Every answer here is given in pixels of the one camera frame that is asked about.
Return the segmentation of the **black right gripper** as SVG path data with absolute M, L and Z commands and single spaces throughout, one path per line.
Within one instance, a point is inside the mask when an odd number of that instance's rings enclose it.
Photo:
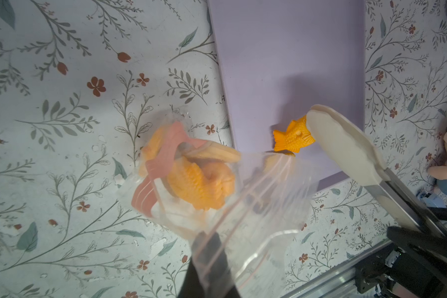
M 387 229 L 387 238 L 447 286 L 447 208 L 391 207 L 389 213 L 398 226 Z

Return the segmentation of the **white silicone tongs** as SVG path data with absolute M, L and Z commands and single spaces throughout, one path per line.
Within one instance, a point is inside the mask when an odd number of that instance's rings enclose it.
M 336 110 L 314 105 L 306 125 L 322 150 L 351 179 L 374 197 L 399 226 L 447 238 L 447 228 L 394 174 L 355 124 Z

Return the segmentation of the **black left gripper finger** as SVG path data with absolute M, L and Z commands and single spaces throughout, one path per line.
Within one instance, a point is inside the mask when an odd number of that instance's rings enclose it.
M 241 298 L 228 266 L 218 233 L 200 233 L 192 244 L 192 257 L 179 298 Z

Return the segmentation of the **orange fish cookie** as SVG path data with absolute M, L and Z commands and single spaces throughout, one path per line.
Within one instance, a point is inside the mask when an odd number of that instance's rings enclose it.
M 274 130 L 274 151 L 290 151 L 299 153 L 300 149 L 315 143 L 306 125 L 307 117 L 292 120 L 285 132 Z
M 201 166 L 182 156 L 166 177 L 172 192 L 197 210 L 220 209 L 235 192 L 235 175 L 222 161 Z

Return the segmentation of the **clear resealable bag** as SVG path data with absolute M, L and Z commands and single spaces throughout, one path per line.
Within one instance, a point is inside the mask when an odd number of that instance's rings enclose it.
M 243 298 L 278 297 L 286 248 L 317 190 L 317 167 L 196 139 L 189 126 L 176 114 L 163 118 L 119 201 L 190 243 L 205 297 L 233 289 Z

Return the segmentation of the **round brown cookie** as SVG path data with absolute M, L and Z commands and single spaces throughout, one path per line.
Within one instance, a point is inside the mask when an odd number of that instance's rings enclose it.
M 189 149 L 182 152 L 186 158 L 219 160 L 226 163 L 236 163 L 241 160 L 241 153 L 231 147 L 217 142 L 207 141 L 197 149 Z

